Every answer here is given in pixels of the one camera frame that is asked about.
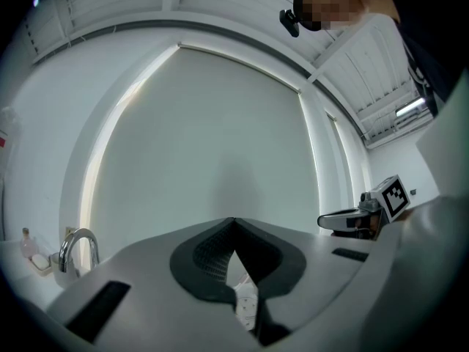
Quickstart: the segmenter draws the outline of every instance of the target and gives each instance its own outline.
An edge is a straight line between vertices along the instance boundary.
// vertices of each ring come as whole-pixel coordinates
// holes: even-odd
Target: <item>ceiling light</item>
[[[410,110],[420,106],[421,104],[425,103],[425,99],[419,98],[417,100],[414,100],[413,102],[410,102],[409,104],[406,104],[405,106],[397,109],[396,111],[396,116],[402,116],[403,114],[408,113]]]

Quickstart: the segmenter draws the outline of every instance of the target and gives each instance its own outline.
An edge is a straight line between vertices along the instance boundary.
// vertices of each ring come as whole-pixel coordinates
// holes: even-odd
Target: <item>dark clothing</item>
[[[418,69],[446,102],[467,67],[464,0],[393,0],[402,39]]]

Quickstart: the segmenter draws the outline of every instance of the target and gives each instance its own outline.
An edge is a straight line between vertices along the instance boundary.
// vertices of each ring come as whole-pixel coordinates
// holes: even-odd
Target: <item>black panel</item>
[[[339,255],[341,257],[350,258],[351,260],[365,262],[366,258],[368,258],[368,253],[357,252],[355,250],[345,249],[345,248],[337,248],[335,249],[332,254]]]
[[[225,284],[234,251],[259,291],[254,334],[263,345],[285,337],[289,330],[271,320],[265,300],[288,294],[303,276],[306,258],[296,246],[229,218],[179,245],[169,265],[176,281],[194,297],[235,309],[236,293]]]
[[[225,284],[227,257],[235,251],[231,225],[227,218],[179,245],[171,255],[169,267],[176,281],[194,297],[231,304],[236,308],[236,293]]]
[[[72,333],[93,342],[114,310],[120,304],[130,285],[109,282],[67,325]]]

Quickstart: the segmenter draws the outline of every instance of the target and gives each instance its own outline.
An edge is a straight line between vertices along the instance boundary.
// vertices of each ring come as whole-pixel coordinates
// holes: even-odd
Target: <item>light strip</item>
[[[423,98],[419,98],[417,100],[414,100],[412,103],[407,104],[406,106],[401,107],[400,109],[398,109],[396,111],[396,116],[397,117],[402,116],[403,114],[408,113],[410,110],[420,106],[423,103],[425,103],[425,99],[423,99]]]
[[[136,80],[124,92],[123,96],[119,99],[111,113],[108,115],[107,120],[104,122],[92,149],[88,167],[86,168],[83,188],[81,189],[80,228],[89,228],[93,195],[95,193],[95,184],[99,174],[101,161],[103,160],[104,152],[106,151],[109,139],[111,138],[112,132],[114,131],[119,118],[122,116],[122,113],[128,107],[130,102],[133,100],[133,97],[137,94],[145,81],[178,49],[178,45],[173,45],[170,48],[167,48],[142,73],[140,73]],[[85,245],[83,242],[84,239],[79,241],[81,265],[82,267],[90,269],[89,254],[85,254]]]
[[[323,197],[321,195],[320,176],[319,176],[319,172],[318,172],[318,169],[317,169],[316,155],[314,154],[313,138],[311,137],[311,132],[313,131],[313,128],[312,128],[312,124],[311,124],[311,121],[309,119],[309,116],[306,113],[305,103],[303,102],[303,99],[301,98],[301,95],[299,95],[298,98],[300,99],[301,111],[303,112],[303,117],[304,117],[305,123],[306,123],[306,130],[308,131],[309,143],[311,144],[311,152],[313,154],[314,171],[315,171],[316,182],[317,182],[317,195],[319,197],[318,202],[317,202],[318,203],[317,206],[319,208],[320,214],[322,214],[322,212],[321,212],[321,199],[323,199]]]

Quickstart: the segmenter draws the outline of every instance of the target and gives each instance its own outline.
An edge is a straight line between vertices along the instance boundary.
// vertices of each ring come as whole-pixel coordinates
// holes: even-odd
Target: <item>black slot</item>
[[[365,262],[368,258],[368,253],[357,252],[355,250],[337,248],[332,254],[339,255],[340,257],[350,258],[351,260]]]
[[[130,285],[109,282],[67,325],[72,333],[93,343],[114,310],[120,304]]]

